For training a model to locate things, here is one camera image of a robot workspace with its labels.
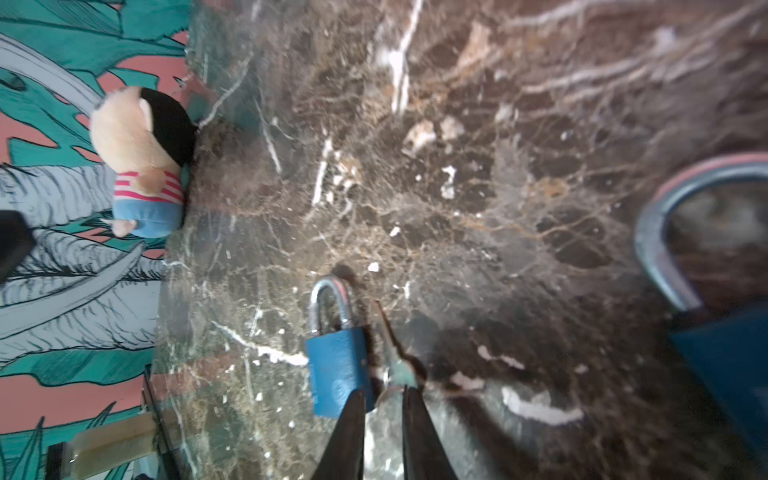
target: padlock body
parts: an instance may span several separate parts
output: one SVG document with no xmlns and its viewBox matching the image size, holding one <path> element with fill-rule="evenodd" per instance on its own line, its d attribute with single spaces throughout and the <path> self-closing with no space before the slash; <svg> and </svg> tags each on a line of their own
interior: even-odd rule
<svg viewBox="0 0 768 480">
<path fill-rule="evenodd" d="M 768 302 L 670 337 L 768 467 Z"/>
<path fill-rule="evenodd" d="M 306 341 L 315 415 L 339 418 L 349 394 L 361 389 L 373 410 L 368 352 L 362 328 L 340 330 Z"/>
</svg>

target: padlock shackle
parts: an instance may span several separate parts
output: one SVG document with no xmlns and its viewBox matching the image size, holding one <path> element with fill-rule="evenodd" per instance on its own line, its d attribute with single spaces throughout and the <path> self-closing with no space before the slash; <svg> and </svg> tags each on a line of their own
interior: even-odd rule
<svg viewBox="0 0 768 480">
<path fill-rule="evenodd" d="M 326 275 L 317 280 L 310 294 L 310 330 L 313 335 L 320 333 L 320 294 L 326 288 L 330 288 L 336 297 L 341 328 L 350 329 L 353 326 L 352 308 L 349 305 L 349 292 L 346 289 L 346 284 L 335 275 Z"/>
<path fill-rule="evenodd" d="M 727 155 L 695 164 L 664 182 L 643 207 L 635 225 L 634 249 L 650 279 L 676 309 L 695 310 L 703 301 L 667 249 L 670 214 L 700 190 L 748 180 L 768 180 L 768 153 Z"/>
</svg>

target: toy hand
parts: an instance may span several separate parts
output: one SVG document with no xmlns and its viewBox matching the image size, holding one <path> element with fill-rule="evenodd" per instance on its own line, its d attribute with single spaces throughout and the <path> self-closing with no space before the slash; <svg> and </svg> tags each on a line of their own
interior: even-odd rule
<svg viewBox="0 0 768 480">
<path fill-rule="evenodd" d="M 134 231 L 134 228 L 136 228 L 138 225 L 136 220 L 110 220 L 107 218 L 102 218 L 101 221 L 110 226 L 112 233 L 117 238 L 126 237 L 130 232 Z"/>
<path fill-rule="evenodd" d="M 156 197 L 165 187 L 165 172 L 160 168 L 141 172 L 131 180 L 131 186 L 140 194 Z"/>
</svg>

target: black object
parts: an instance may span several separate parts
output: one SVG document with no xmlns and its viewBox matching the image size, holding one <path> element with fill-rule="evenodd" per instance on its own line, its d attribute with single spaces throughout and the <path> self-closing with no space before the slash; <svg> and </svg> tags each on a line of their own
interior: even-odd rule
<svg viewBox="0 0 768 480">
<path fill-rule="evenodd" d="M 65 477 L 64 465 L 61 462 L 66 445 L 66 443 L 57 443 L 48 447 L 45 459 L 45 480 L 63 480 Z"/>
<path fill-rule="evenodd" d="M 366 435 L 366 396 L 349 394 L 312 480 L 360 480 Z"/>
<path fill-rule="evenodd" d="M 402 394 L 402 463 L 406 480 L 456 480 L 422 394 L 413 387 Z"/>
<path fill-rule="evenodd" d="M 152 134 L 171 158 L 183 167 L 192 160 L 197 129 L 184 107 L 170 95 L 151 88 L 139 94 L 152 110 Z"/>
<path fill-rule="evenodd" d="M 15 210 L 0 210 L 0 283 L 35 246 L 35 238 Z"/>
<path fill-rule="evenodd" d="M 360 480 L 366 434 L 366 397 L 349 395 L 312 480 Z M 456 480 L 422 394 L 406 387 L 402 395 L 402 463 L 406 480 Z"/>
</svg>

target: teal leaf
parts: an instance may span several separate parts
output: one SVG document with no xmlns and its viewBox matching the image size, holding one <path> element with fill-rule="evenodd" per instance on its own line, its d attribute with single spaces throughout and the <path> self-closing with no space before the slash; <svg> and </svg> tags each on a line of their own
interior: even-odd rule
<svg viewBox="0 0 768 480">
<path fill-rule="evenodd" d="M 0 18 L 30 25 L 50 24 L 113 35 L 120 34 L 118 12 L 108 5 L 61 0 L 0 2 Z"/>
<path fill-rule="evenodd" d="M 165 237 L 141 238 L 141 237 L 136 237 L 135 235 L 130 235 L 130 237 L 131 238 L 128 238 L 128 237 L 111 238 L 106 242 L 104 242 L 104 245 L 107 245 L 108 247 L 112 247 L 112 248 L 117 248 L 118 250 L 123 250 L 124 252 L 128 252 L 139 241 L 144 241 L 144 243 L 147 245 L 147 250 L 152 250 L 155 248 L 165 248 Z"/>
<path fill-rule="evenodd" d="M 101 410 L 101 413 L 96 415 L 94 417 L 94 419 L 91 420 L 91 423 L 89 423 L 88 426 L 85 427 L 85 429 L 88 430 L 88 429 L 92 429 L 94 427 L 101 426 L 104 423 L 104 421 L 107 419 L 107 417 L 109 416 L 109 412 L 112 411 L 112 407 L 114 407 L 115 404 L 117 404 L 117 402 L 112 402 L 109 405 L 107 405 L 107 408 L 104 409 L 104 410 Z"/>
<path fill-rule="evenodd" d="M 0 31 L 68 70 L 85 70 L 97 77 L 120 61 L 136 55 L 184 56 L 184 46 L 173 41 L 164 44 L 133 40 L 53 24 L 36 24 L 30 28 L 27 23 L 0 18 Z"/>
<path fill-rule="evenodd" d="M 124 463 L 123 465 L 120 465 L 119 467 L 115 467 L 112 470 L 107 473 L 107 476 L 104 478 L 104 480 L 123 480 L 123 475 L 125 475 L 125 471 L 128 470 L 128 466 L 131 463 Z"/>
<path fill-rule="evenodd" d="M 160 81 L 160 78 L 157 75 L 131 70 L 130 68 L 112 68 L 110 72 L 114 73 L 128 86 L 157 90 L 157 83 Z"/>
<path fill-rule="evenodd" d="M 0 446 L 0 480 L 5 480 L 5 457 L 2 454 L 1 446 Z"/>
<path fill-rule="evenodd" d="M 44 147 L 12 138 L 8 142 L 8 151 L 13 164 L 19 167 L 91 164 L 73 148 L 93 150 L 88 129 L 75 119 L 80 113 L 78 109 L 59 101 L 47 88 L 29 78 L 24 78 L 23 82 L 21 90 L 0 86 L 0 111 L 37 128 L 58 147 Z"/>
<path fill-rule="evenodd" d="M 0 368 L 0 377 L 31 375 L 42 386 L 89 382 L 114 385 L 140 376 L 152 363 L 153 349 L 52 350 L 23 356 Z"/>
<path fill-rule="evenodd" d="M 40 417 L 38 426 L 32 436 L 29 437 L 22 456 L 16 462 L 13 473 L 8 477 L 8 480 L 37 480 L 40 458 L 42 457 L 43 421 L 45 421 L 45 417 Z"/>
<path fill-rule="evenodd" d="M 125 38 L 159 40 L 187 27 L 190 0 L 131 0 L 120 14 Z"/>
<path fill-rule="evenodd" d="M 0 68 L 0 84 L 11 90 L 22 91 L 26 88 L 24 81 L 12 71 Z"/>
</svg>

